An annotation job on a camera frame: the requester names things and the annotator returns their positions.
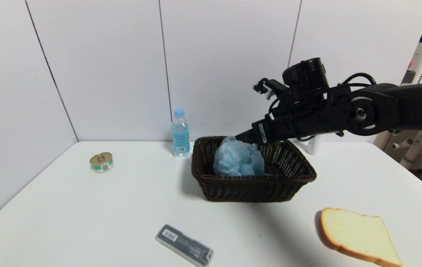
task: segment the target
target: bottle cap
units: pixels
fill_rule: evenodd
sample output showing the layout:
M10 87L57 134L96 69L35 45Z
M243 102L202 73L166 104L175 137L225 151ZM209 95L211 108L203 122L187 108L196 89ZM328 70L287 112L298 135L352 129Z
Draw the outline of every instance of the bottle cap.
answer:
M175 117L177 117L178 119L184 117L184 109L182 108L175 109Z

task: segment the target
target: barcode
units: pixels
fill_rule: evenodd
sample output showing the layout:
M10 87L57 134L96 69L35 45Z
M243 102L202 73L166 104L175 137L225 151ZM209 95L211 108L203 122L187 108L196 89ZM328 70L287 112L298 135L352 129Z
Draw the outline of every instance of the barcode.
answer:
M176 241L178 239L178 235L174 234L173 232L169 231L168 229L165 229L165 231L163 231L163 235L171 240Z

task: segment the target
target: plastic water bottle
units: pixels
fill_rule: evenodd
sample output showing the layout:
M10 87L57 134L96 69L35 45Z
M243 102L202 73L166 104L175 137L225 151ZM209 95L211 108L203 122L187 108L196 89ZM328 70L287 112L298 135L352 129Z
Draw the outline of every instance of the plastic water bottle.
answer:
M172 122L173 152L175 157L187 159L189 152L189 127L184 118L182 108L175 109L175 117Z

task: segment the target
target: can lid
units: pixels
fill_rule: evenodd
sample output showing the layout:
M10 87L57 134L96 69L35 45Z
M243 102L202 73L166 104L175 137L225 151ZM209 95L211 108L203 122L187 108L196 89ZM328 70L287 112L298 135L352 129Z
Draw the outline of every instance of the can lid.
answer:
M102 165L112 160L112 154L109 152L103 152L95 155L89 161L91 165Z
M178 119L184 117L184 109L182 108L175 109L175 117L177 117Z

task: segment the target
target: panel seam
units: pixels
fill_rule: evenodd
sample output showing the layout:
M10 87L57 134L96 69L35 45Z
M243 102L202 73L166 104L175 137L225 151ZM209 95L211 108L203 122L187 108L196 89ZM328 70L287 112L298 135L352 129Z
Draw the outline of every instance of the panel seam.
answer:
M64 105L64 101L61 96L60 90L58 89L58 85L56 84L56 80L54 79L53 73L50 68L50 64L48 63L48 59L46 58L46 54L44 53L43 45L41 44L41 41L40 41L40 36L38 35L38 31L36 30L36 26L34 25L33 17L31 16L31 12L30 12L30 7L28 6L28 2L26 0L25 0L25 4L26 4L26 8L28 9L28 14L30 15L31 24L33 24L34 32L36 34L36 37L38 38L38 43L40 44L41 51L43 52L44 60L46 61L46 65L48 66L48 70L50 71L51 78L53 79L54 86L56 87L56 91L58 92L58 95L60 96L61 103L63 105L64 111L66 112L67 119L69 120L69 123L71 124L72 131L74 132L74 136L76 137L76 140L79 142L79 138L77 138L76 130L74 129L74 126L72 125L72 121L71 121L71 118L69 117L69 113L67 113L66 105Z
M301 4L303 0L300 0L300 5L298 7L298 15L297 15L297 22L295 24L295 31L293 32L293 40L292 40L292 47L290 48L290 56L288 57L288 64L287 67L290 67L290 59L292 59L292 52L293 52L293 46L295 44L295 37L297 35L297 29L298 29L298 22L299 22L299 14L301 12Z
M166 62L165 34L163 32L163 18L162 18L162 2L161 2L161 0L158 0L158 8L160 10L160 25L162 26L163 54L165 56L166 86L168 88L168 102L170 104L170 120L173 121L172 95L170 94L170 81L168 79L168 64Z

